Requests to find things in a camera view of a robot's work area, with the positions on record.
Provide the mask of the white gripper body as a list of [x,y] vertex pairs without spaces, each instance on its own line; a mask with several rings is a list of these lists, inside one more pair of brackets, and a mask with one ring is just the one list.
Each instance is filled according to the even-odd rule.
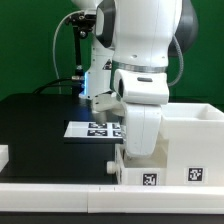
[[155,149],[162,117],[160,105],[124,103],[123,139],[130,157],[150,157]]

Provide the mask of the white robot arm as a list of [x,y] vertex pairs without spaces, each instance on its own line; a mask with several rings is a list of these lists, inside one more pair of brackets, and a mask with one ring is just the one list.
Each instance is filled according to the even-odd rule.
[[92,16],[91,65],[80,96],[104,120],[121,118],[131,157],[153,153],[162,107],[169,101],[168,59],[194,42],[198,21],[191,0],[71,0]]

